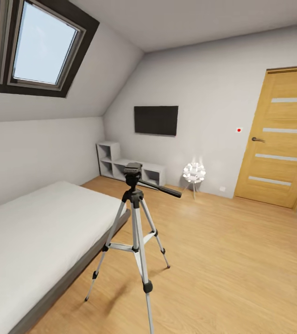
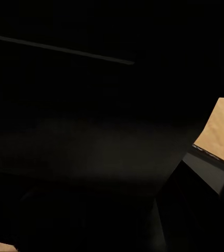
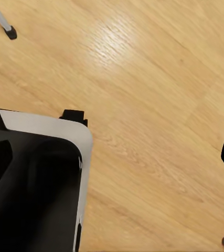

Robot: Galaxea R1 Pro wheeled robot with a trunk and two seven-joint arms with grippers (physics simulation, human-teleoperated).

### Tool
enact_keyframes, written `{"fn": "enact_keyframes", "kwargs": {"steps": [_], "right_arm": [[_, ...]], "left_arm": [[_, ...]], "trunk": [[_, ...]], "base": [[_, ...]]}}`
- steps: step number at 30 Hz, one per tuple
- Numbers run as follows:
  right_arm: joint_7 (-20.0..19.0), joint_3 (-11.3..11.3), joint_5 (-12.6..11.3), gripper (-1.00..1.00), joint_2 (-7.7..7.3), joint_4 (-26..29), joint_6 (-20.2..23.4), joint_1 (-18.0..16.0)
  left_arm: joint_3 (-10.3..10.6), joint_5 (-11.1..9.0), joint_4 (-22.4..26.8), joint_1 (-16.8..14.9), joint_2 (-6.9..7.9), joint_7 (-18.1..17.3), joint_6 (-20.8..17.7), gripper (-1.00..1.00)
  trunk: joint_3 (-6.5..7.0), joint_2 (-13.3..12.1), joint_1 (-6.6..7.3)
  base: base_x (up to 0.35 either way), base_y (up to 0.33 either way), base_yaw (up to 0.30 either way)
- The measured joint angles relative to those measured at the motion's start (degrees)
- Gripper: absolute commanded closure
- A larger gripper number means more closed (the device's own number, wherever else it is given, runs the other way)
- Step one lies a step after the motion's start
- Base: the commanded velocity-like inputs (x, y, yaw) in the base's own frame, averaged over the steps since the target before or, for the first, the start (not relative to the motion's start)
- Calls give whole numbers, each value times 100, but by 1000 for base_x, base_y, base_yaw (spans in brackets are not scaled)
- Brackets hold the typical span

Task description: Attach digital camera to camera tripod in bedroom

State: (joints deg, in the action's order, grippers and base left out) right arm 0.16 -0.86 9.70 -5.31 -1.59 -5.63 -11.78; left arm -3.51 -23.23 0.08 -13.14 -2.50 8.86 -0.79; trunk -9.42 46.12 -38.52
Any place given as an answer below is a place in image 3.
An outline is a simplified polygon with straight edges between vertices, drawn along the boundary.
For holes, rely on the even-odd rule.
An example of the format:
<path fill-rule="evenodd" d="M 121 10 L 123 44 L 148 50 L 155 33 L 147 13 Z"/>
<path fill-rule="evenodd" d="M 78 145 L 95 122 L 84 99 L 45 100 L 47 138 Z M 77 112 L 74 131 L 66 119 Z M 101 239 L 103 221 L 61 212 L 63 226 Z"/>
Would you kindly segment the camera tripod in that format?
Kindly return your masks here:
<path fill-rule="evenodd" d="M 10 24 L 7 22 L 5 17 L 2 15 L 0 12 L 0 23 L 4 27 L 4 32 L 8 35 L 10 39 L 15 39 L 17 38 L 17 33 L 16 30 L 14 29 L 13 26 L 10 26 Z"/>

